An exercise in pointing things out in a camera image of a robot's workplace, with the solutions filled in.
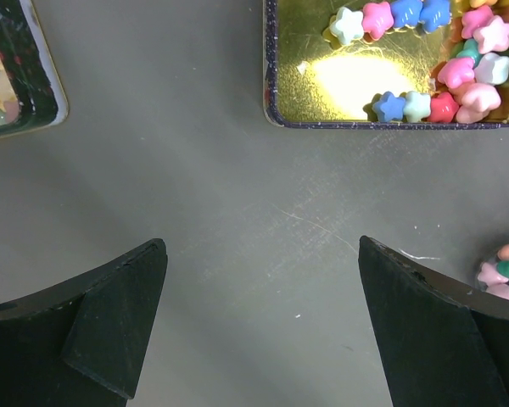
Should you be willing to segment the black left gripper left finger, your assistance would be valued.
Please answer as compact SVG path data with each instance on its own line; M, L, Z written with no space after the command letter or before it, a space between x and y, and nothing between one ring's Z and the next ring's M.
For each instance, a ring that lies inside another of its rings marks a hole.
M0 406L124 406L135 397L168 264L151 239L0 304Z

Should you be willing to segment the speckled tin pastel star candies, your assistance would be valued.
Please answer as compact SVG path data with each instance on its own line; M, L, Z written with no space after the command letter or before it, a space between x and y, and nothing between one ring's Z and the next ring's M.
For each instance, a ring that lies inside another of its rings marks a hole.
M267 1L263 16L274 125L509 127L509 1Z

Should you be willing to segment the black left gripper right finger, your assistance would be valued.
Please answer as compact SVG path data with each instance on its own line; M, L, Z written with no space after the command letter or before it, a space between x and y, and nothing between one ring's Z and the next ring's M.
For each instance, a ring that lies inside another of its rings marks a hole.
M469 286L363 236L359 270L395 406L509 406L509 280Z

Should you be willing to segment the clear glass jar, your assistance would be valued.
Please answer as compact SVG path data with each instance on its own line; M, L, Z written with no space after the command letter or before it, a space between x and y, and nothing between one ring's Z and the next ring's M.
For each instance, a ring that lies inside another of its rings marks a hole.
M482 291L509 301L509 243L481 261L475 282Z

